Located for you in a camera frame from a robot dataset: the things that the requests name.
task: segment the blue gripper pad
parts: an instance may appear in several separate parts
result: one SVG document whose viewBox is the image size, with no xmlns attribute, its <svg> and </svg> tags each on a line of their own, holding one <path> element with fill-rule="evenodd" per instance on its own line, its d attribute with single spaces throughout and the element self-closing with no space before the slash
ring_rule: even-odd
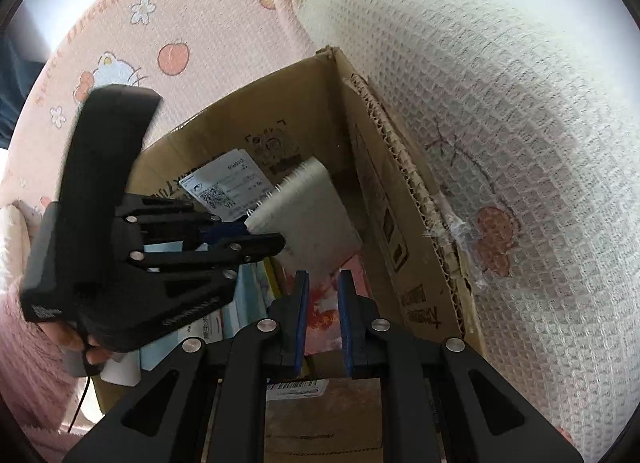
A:
<svg viewBox="0 0 640 463">
<path fill-rule="evenodd" d="M 302 370 L 302 360 L 305 356 L 306 342 L 306 313 L 309 306 L 309 276 L 305 272 L 305 281 L 302 286 L 302 296 L 300 297 L 300 310 L 298 312 L 298 326 L 296 328 L 296 357 L 295 368 L 296 374 L 299 375 Z"/>
<path fill-rule="evenodd" d="M 347 304 L 347 292 L 354 291 L 353 277 L 350 269 L 343 269 L 338 276 L 338 316 L 340 318 L 340 335 L 342 336 L 342 354 L 347 376 L 353 372 L 353 339 L 351 337 L 351 316 Z"/>
<path fill-rule="evenodd" d="M 220 223 L 216 226 L 211 226 L 207 230 L 203 230 L 202 240 L 208 245 L 215 245 L 220 239 L 247 235 L 249 235 L 249 232 L 246 231 L 244 220 L 236 220 L 229 221 L 228 223 Z"/>
</svg>

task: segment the cardboard box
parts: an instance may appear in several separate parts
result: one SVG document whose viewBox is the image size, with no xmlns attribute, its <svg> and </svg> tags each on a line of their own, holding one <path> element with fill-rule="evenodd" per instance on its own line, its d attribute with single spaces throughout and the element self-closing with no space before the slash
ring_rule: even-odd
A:
<svg viewBox="0 0 640 463">
<path fill-rule="evenodd" d="M 265 463 L 382 463 L 380 380 L 332 379 L 322 396 L 268 401 Z"/>
<path fill-rule="evenodd" d="M 178 181 L 233 148 L 245 149 L 274 184 L 302 160 L 318 158 L 364 242 L 364 268 L 381 315 L 418 337 L 463 337 L 484 353 L 465 254 L 456 247 L 442 205 L 435 203 L 441 195 L 423 155 L 401 118 L 340 50 L 322 50 L 207 107 L 140 155 L 128 190 L 189 198 Z M 321 353 L 310 365 L 316 377 L 344 374 L 340 353 Z M 348 438 L 335 432 L 324 438 L 297 435 L 308 408 L 315 407 L 310 402 L 318 399 L 286 405 L 289 421 L 278 423 L 278 436 L 287 436 L 289 425 L 290 437 L 286 449 L 284 438 L 268 438 L 266 454 L 279 454 L 273 461 L 316 461 L 320 454 L 332 462 L 382 460 L 374 449 L 376 428 L 369 424 Z M 375 399 L 363 407 L 379 408 L 380 397 Z M 101 403 L 107 401 L 103 396 Z M 356 450 L 350 456 L 346 440 Z"/>
</svg>

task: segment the label sticker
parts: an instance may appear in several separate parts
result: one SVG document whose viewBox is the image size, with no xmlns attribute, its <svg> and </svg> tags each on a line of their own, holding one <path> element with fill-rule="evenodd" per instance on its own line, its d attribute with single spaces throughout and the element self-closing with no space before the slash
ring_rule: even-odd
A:
<svg viewBox="0 0 640 463">
<path fill-rule="evenodd" d="M 223 221 L 242 217 L 273 191 L 247 151 L 236 148 L 181 179 L 180 186 Z"/>
<path fill-rule="evenodd" d="M 271 399 L 317 398 L 324 395 L 329 380 L 272 383 L 267 385 L 267 401 Z"/>
<path fill-rule="evenodd" d="M 178 329 L 178 340 L 182 342 L 189 337 L 200 337 L 205 344 L 222 340 L 222 317 L 220 310 L 199 318 L 188 326 Z"/>
</svg>

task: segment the white card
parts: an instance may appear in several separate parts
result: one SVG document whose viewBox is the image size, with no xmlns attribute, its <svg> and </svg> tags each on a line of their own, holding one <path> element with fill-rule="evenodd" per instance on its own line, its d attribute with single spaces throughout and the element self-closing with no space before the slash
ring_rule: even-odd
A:
<svg viewBox="0 0 640 463">
<path fill-rule="evenodd" d="M 251 156 L 236 148 L 181 179 L 180 186 L 223 221 L 242 217 L 273 191 Z"/>
</svg>

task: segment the pink fabric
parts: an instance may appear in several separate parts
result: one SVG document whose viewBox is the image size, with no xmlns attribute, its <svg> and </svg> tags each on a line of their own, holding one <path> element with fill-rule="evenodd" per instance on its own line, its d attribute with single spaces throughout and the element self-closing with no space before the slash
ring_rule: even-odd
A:
<svg viewBox="0 0 640 463">
<path fill-rule="evenodd" d="M 18 300 L 22 278 L 0 297 L 0 390 L 7 407 L 40 454 L 61 461 L 79 439 L 58 433 L 76 380 L 62 368 L 60 349 L 24 321 Z"/>
<path fill-rule="evenodd" d="M 56 197 L 65 147 L 92 86 L 128 83 L 163 96 L 149 145 L 222 96 L 312 55 L 295 1 L 97 0 L 27 99 L 0 205 L 15 202 L 34 232 Z M 20 281 L 0 297 L 0 389 L 38 451 L 58 462 L 78 440 L 57 432 L 75 381 L 64 373 L 58 348 L 22 319 Z"/>
</svg>

